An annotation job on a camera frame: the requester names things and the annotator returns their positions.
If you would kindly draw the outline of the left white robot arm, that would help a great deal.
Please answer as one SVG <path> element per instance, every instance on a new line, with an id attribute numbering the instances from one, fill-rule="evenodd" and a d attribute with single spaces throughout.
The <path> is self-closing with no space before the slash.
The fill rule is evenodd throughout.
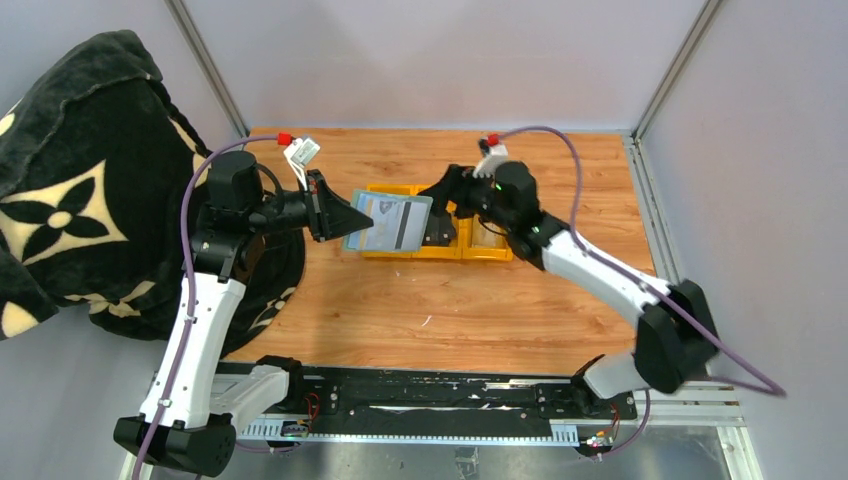
<path id="1" fill-rule="evenodd" d="M 300 362 L 267 356 L 230 390 L 212 387 L 226 334 L 273 233 L 308 230 L 319 242 L 368 229 L 372 219 L 310 170 L 295 191 L 266 192 L 246 151 L 218 151 L 200 167 L 209 199 L 196 224 L 179 220 L 184 277 L 160 368 L 136 415 L 120 418 L 114 440 L 138 464 L 215 477 L 238 435 L 268 408 L 298 411 L 306 400 Z"/>

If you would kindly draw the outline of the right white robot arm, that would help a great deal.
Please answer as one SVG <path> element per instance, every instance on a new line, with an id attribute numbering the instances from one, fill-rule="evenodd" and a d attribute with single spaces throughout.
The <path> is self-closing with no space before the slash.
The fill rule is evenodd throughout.
<path id="1" fill-rule="evenodd" d="M 524 163 L 508 161 L 491 177 L 452 164 L 421 193 L 431 198 L 432 215 L 447 215 L 452 204 L 458 219 L 478 217 L 496 225 L 516 257 L 575 283 L 632 323 L 632 352 L 600 355 L 572 376 L 571 403 L 580 415 L 598 416 L 624 392 L 672 394 L 700 378 L 717 356 L 717 332 L 701 287 L 645 274 L 592 246 L 574 223 L 542 209 L 536 180 Z"/>

